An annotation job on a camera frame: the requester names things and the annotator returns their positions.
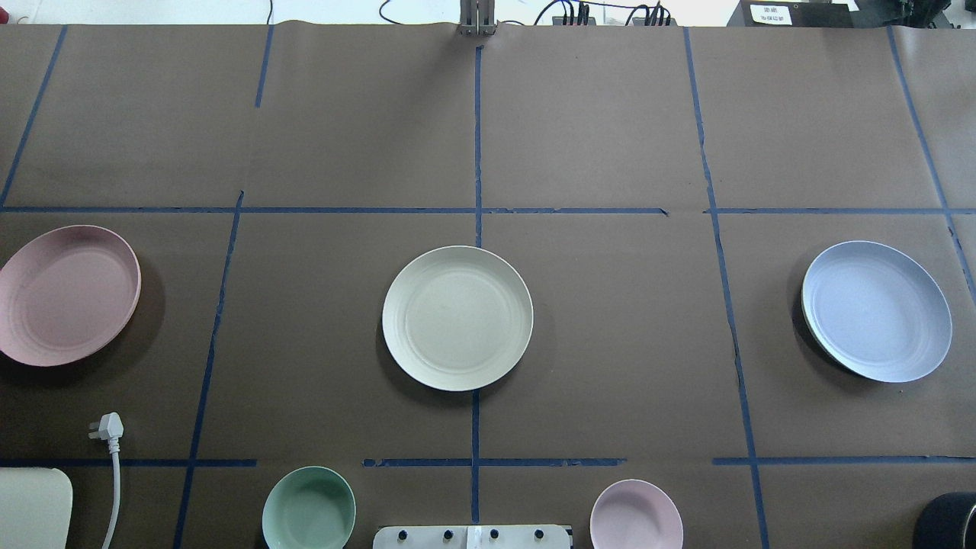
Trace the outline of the black box with label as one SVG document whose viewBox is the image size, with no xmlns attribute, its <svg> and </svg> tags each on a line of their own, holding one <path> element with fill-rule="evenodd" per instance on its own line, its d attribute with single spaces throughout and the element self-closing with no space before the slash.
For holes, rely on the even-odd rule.
<svg viewBox="0 0 976 549">
<path fill-rule="evenodd" d="M 845 3 L 739 1 L 726 27 L 854 28 L 854 21 Z"/>
</svg>

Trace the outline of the pink plate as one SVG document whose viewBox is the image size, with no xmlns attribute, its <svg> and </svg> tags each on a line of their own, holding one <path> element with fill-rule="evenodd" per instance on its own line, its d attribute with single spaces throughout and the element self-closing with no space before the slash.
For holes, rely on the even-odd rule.
<svg viewBox="0 0 976 549">
<path fill-rule="evenodd" d="M 72 225 L 41 234 L 2 267 L 2 352 L 39 368 L 90 357 L 122 333 L 141 294 L 139 260 L 118 233 Z"/>
</svg>

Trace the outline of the green bowl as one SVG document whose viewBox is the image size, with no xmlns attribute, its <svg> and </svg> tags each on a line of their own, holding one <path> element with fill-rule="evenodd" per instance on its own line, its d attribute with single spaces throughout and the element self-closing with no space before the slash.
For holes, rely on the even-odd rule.
<svg viewBox="0 0 976 549">
<path fill-rule="evenodd" d="M 332 469 L 300 467 L 266 497 L 262 535 L 268 548 L 344 548 L 357 505 L 348 481 Z"/>
</svg>

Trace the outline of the cream white plate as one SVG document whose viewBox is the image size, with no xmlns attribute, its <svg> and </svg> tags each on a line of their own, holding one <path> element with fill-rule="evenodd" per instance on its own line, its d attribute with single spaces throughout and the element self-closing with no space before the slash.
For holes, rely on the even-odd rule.
<svg viewBox="0 0 976 549">
<path fill-rule="evenodd" d="M 515 368 L 534 320 L 529 288 L 509 262 L 482 248 L 444 246 L 398 272 L 381 309 L 381 333 L 412 379 L 464 392 Z"/>
</svg>

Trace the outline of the blue plate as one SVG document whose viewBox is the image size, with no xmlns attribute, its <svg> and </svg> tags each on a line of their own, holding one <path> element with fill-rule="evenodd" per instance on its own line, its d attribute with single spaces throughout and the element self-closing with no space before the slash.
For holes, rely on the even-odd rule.
<svg viewBox="0 0 976 549">
<path fill-rule="evenodd" d="M 907 383 L 937 371 L 954 337 L 940 285 L 885 244 L 853 240 L 827 247 L 801 284 L 804 320 L 818 345 L 861 377 Z"/>
</svg>

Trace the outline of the aluminium frame post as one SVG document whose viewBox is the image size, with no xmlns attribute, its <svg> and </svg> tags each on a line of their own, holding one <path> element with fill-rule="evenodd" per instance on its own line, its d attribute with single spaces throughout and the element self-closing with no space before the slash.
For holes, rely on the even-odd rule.
<svg viewBox="0 0 976 549">
<path fill-rule="evenodd" d="M 494 0 L 460 0 L 457 31 L 463 36 L 492 36 L 497 31 Z"/>
</svg>

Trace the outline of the pink bowl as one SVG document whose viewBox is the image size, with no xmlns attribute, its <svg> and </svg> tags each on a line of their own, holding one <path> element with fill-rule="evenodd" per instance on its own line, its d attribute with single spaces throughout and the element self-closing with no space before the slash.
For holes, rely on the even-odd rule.
<svg viewBox="0 0 976 549">
<path fill-rule="evenodd" d="M 679 508 L 655 484 L 619 480 L 596 498 L 589 519 L 595 548 L 682 548 Z"/>
</svg>

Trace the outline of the dark blue pot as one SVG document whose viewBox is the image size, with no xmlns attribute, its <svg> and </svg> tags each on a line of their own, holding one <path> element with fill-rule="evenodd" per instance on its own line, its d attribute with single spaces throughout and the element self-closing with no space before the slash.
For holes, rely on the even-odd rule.
<svg viewBox="0 0 976 549">
<path fill-rule="evenodd" d="M 913 548 L 975 548 L 975 493 L 955 491 L 934 498 L 920 512 Z"/>
</svg>

